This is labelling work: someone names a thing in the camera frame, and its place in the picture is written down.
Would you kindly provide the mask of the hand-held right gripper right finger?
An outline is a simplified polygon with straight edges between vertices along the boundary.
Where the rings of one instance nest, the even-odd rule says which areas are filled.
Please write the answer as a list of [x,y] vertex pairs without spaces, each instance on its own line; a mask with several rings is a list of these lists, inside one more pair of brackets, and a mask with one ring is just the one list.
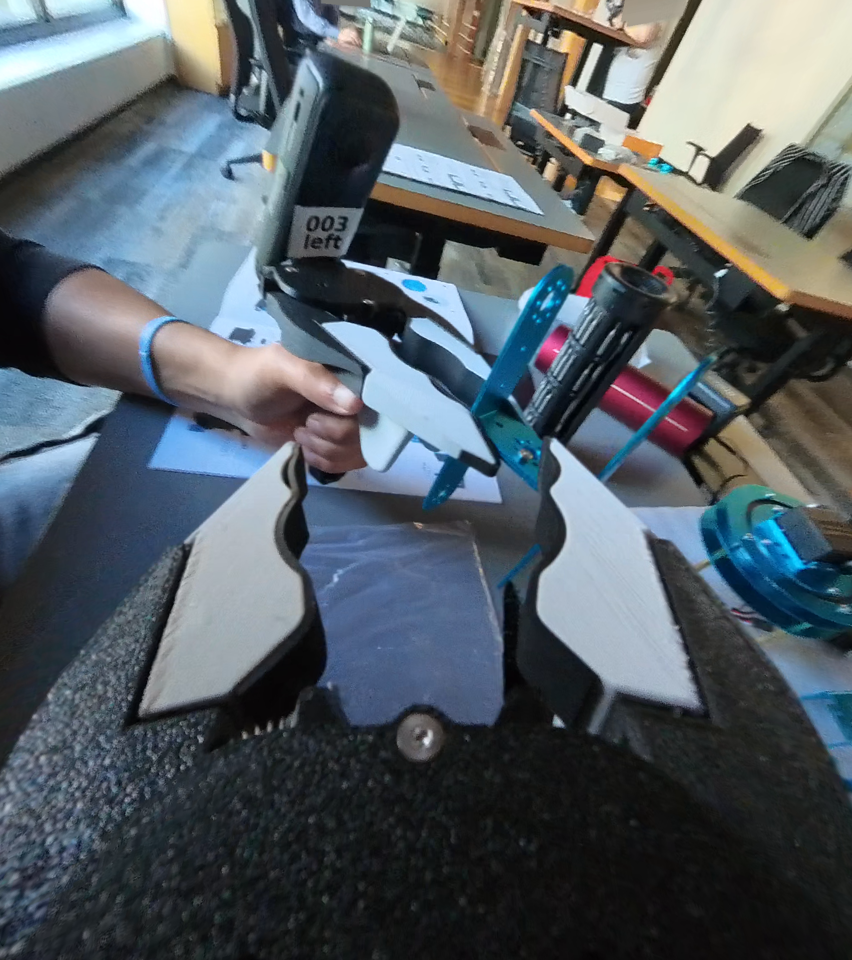
[[569,730],[598,731],[618,701],[702,717],[648,527],[555,439],[544,443],[539,492],[516,652],[523,680]]

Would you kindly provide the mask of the person's left forearm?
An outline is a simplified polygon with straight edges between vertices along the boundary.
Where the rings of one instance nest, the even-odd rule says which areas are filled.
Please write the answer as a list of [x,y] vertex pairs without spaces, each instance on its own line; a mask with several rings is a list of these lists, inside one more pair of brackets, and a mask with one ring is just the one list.
[[[51,290],[41,330],[55,369],[64,378],[153,398],[140,370],[139,335],[146,322],[167,315],[153,300],[106,272],[83,269]],[[158,376],[172,399],[172,362],[188,356],[190,338],[197,333],[185,322],[165,327],[155,340]]]

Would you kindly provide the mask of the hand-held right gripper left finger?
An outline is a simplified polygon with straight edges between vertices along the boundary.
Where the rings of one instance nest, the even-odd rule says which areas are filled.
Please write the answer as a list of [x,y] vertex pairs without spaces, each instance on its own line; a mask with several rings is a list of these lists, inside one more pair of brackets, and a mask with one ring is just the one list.
[[278,721],[326,666],[303,509],[299,445],[283,445],[186,541],[187,559],[149,668],[144,721],[222,708]]

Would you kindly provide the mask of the blue acrylic robot base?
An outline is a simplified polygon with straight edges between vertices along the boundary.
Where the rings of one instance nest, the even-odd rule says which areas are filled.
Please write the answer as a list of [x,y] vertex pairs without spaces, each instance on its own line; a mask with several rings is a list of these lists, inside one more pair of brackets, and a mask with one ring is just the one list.
[[739,486],[699,519],[709,565],[759,618],[793,637],[852,632],[852,522],[767,486]]

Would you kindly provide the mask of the white instruction booklet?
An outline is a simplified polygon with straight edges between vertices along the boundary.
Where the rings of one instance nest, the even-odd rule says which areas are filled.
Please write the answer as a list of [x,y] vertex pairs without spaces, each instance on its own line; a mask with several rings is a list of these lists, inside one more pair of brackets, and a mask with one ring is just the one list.
[[[275,320],[259,306],[255,253],[251,247],[241,247],[240,251],[244,258],[225,288],[211,330],[235,345],[263,347],[278,339],[279,330]],[[398,270],[371,267],[370,271],[407,293],[418,305],[432,308],[469,343],[475,342],[472,322],[467,317],[462,296],[453,284]],[[273,451],[273,448],[260,446],[234,428],[211,426],[208,419],[197,414],[180,413],[171,417],[149,466],[154,470],[245,480],[267,462]],[[334,487],[422,500],[439,470],[438,456],[413,439],[389,471],[377,472],[369,467],[352,471]]]

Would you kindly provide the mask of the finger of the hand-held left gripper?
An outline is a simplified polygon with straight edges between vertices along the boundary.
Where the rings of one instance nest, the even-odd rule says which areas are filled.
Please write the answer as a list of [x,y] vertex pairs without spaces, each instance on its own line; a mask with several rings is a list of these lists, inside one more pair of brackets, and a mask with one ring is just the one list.
[[400,335],[398,356],[435,390],[479,419],[473,406],[491,366],[469,343],[431,318],[413,317]]
[[426,374],[400,359],[383,334],[350,322],[326,330],[364,367],[360,449],[366,465],[384,473],[412,437],[462,464],[492,475],[499,454],[470,409],[439,390]]

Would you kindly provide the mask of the blue wristband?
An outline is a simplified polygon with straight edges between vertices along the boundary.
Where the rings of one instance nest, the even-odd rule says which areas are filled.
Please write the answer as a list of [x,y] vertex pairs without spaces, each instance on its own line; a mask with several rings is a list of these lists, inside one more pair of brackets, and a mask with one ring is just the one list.
[[184,323],[184,320],[169,315],[150,319],[144,324],[138,342],[140,370],[148,393],[157,401],[164,402],[174,409],[179,407],[179,403],[171,398],[161,385],[154,358],[154,344],[164,328]]

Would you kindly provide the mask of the red bag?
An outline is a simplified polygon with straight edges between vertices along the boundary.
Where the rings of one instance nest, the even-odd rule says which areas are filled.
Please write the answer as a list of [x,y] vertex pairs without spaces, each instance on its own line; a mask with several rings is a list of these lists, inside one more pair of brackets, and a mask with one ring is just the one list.
[[[592,266],[588,267],[576,287],[575,294],[580,297],[589,298],[592,295],[593,287],[602,273],[603,269],[614,263],[626,263],[624,260],[613,257],[611,255],[604,255],[597,259]],[[658,277],[662,282],[664,282],[667,287],[672,286],[672,283],[675,280],[674,272],[664,265],[655,266],[652,271],[654,277]]]

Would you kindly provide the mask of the person's left hand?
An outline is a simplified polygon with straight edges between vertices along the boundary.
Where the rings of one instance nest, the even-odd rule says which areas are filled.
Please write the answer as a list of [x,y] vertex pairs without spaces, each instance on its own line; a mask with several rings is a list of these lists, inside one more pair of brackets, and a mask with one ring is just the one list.
[[322,365],[281,345],[207,345],[196,360],[169,362],[161,371],[165,395],[180,406],[238,426],[267,446],[294,441],[321,472],[366,466],[360,398]]

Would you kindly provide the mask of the black office chair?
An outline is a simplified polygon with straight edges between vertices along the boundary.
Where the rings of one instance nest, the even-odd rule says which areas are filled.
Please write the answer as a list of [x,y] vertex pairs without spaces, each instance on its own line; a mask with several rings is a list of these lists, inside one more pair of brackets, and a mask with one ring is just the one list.
[[235,55],[229,102],[235,119],[270,135],[292,72],[283,15],[274,1],[224,1]]
[[[680,171],[680,175],[697,186],[718,191],[763,133],[761,128],[746,124],[715,153],[709,153],[702,145],[688,141],[687,145],[692,148],[693,155],[687,169]],[[704,161],[705,167],[701,176],[697,177],[695,169],[699,161]]]
[[532,111],[554,113],[566,64],[566,54],[534,40],[523,49],[516,90],[506,118],[509,137],[515,143],[533,143],[537,125]]

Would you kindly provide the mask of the black perforated cylinder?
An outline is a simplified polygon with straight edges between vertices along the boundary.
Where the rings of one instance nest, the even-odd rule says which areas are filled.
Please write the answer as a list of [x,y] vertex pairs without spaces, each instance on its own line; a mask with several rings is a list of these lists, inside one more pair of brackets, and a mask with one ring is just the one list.
[[525,409],[539,437],[572,438],[669,305],[670,286],[629,263],[603,267]]

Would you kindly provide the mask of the printed paper sheet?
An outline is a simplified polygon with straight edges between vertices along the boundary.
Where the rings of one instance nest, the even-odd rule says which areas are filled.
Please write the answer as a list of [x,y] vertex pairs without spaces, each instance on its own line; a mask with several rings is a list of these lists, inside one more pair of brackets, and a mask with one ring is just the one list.
[[395,143],[386,156],[383,173],[531,214],[543,214],[512,176],[432,151]]

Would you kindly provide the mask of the grey desk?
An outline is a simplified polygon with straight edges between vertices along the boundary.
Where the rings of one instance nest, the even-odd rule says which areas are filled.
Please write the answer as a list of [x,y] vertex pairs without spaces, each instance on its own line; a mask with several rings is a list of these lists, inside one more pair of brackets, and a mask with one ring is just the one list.
[[[216,315],[244,247],[201,253],[175,290],[173,312],[202,325]],[[155,560],[179,544],[239,485],[234,478],[148,466],[169,419],[166,406],[125,398],[48,532],[0,608],[0,770],[67,664]],[[536,500],[511,472],[499,474],[503,504],[450,500],[423,512],[421,497],[314,487],[305,502],[311,532],[341,524],[468,521],[492,587],[531,541]],[[614,475],[629,506],[701,506],[691,477],[644,445]]]

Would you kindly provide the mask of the clear plastic bag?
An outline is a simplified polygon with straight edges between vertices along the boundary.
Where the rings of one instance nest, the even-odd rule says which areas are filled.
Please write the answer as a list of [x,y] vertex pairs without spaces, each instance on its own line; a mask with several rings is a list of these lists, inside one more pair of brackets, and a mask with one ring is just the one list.
[[327,644],[321,684],[354,727],[415,707],[490,727],[504,702],[504,641],[466,521],[314,527],[301,562]]

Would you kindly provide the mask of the wooden edged desk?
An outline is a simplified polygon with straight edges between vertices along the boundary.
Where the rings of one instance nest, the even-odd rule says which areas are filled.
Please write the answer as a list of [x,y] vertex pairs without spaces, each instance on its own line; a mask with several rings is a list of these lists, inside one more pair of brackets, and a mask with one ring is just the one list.
[[302,54],[263,154],[261,262],[396,258],[435,279],[447,242],[531,265],[547,247],[591,250],[593,234],[500,131],[419,86],[410,68]]
[[653,206],[777,301],[852,326],[852,267],[746,201],[674,174],[621,165],[638,210]]
[[614,130],[602,138],[585,126],[573,127],[556,114],[532,110],[540,148],[568,176],[597,174],[621,179],[625,167],[639,167],[660,157],[662,145],[628,131]]

